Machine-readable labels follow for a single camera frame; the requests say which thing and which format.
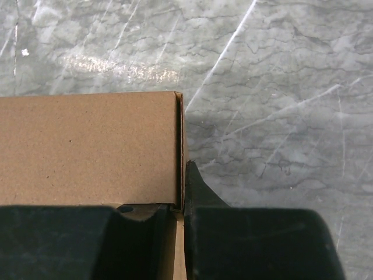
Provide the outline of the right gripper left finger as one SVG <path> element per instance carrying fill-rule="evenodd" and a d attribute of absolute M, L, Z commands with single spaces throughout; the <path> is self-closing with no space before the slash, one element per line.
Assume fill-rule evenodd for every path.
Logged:
<path fill-rule="evenodd" d="M 2 279 L 171 279 L 167 204 L 1 207 Z"/>

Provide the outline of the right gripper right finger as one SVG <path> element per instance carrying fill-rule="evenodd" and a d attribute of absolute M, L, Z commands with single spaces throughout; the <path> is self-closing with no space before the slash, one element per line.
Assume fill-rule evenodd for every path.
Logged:
<path fill-rule="evenodd" d="M 188 279 L 344 279 L 329 228 L 310 209 L 235 208 L 186 164 Z"/>

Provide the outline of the brown cardboard box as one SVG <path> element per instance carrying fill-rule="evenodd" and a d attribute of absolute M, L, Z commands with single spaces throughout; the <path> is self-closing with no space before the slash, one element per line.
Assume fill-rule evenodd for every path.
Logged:
<path fill-rule="evenodd" d="M 1 207 L 167 204 L 185 279 L 184 132 L 178 92 L 2 97 Z"/>

